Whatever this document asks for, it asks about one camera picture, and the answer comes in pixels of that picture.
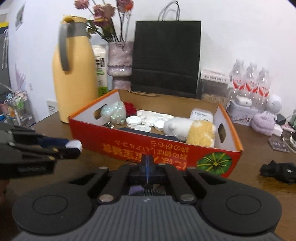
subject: orange cardboard box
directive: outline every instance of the orange cardboard box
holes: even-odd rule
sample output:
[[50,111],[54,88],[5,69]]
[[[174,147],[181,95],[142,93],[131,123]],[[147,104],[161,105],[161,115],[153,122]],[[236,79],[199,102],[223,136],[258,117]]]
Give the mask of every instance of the orange cardboard box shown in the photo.
[[[213,124],[218,129],[215,148],[135,134],[119,130],[123,127],[121,125],[113,129],[103,127],[103,118],[96,116],[101,107],[116,101],[131,102],[138,110],[185,118],[189,118],[194,108],[208,110],[212,112]],[[69,121],[73,138],[80,140],[85,149],[119,160],[139,162],[142,154],[152,154],[155,163],[173,164],[179,170],[193,166],[228,177],[243,152],[236,130],[222,105],[197,99],[113,90],[72,114]],[[152,132],[163,134],[154,128]]]

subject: box handle hole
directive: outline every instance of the box handle hole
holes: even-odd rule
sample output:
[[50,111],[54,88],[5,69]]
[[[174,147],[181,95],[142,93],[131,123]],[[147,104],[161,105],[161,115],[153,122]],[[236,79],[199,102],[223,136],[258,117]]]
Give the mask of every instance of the box handle hole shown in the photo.
[[223,124],[219,125],[218,134],[219,134],[219,137],[220,137],[220,142],[223,143],[225,141],[225,138],[226,138],[226,131],[224,129]]
[[101,118],[101,110],[102,108],[104,107],[105,105],[103,105],[101,108],[97,109],[95,112],[94,112],[94,118],[96,120],[100,119]]

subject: green label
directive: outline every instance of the green label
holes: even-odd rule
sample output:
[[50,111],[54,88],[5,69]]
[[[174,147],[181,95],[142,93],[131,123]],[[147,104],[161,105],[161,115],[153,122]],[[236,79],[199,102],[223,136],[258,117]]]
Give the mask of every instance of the green label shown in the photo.
[[108,88],[107,86],[103,86],[103,87],[98,87],[98,94],[99,94],[99,97],[104,95],[104,94],[107,94],[108,93]]

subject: white wall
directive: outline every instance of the white wall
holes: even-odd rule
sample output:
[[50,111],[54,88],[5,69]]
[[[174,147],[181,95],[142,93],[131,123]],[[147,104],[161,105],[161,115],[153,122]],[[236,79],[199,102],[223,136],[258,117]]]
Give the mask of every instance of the white wall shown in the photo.
[[[15,63],[26,74],[37,120],[48,115],[47,99],[55,99],[51,61],[63,15],[89,17],[77,10],[72,0],[26,1],[24,23],[15,31],[15,16],[25,0],[14,0],[8,14],[9,66],[12,82]],[[155,20],[168,0],[134,0],[128,39],[132,40],[136,20]],[[256,62],[268,67],[274,79],[271,92],[278,94],[283,115],[296,108],[294,98],[296,65],[296,9],[288,0],[179,0],[181,20],[201,20],[200,67],[229,73],[235,59],[246,65]],[[118,18],[114,19],[118,29]],[[103,43],[98,36],[93,44]]]

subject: black cloth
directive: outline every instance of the black cloth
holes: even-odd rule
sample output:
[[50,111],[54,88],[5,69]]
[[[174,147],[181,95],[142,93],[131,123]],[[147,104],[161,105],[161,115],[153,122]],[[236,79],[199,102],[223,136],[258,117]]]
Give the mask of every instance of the black cloth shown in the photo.
[[293,163],[276,163],[271,161],[268,165],[261,167],[260,175],[274,177],[284,183],[296,182],[296,166]]
[[196,97],[200,21],[136,23],[131,90]]

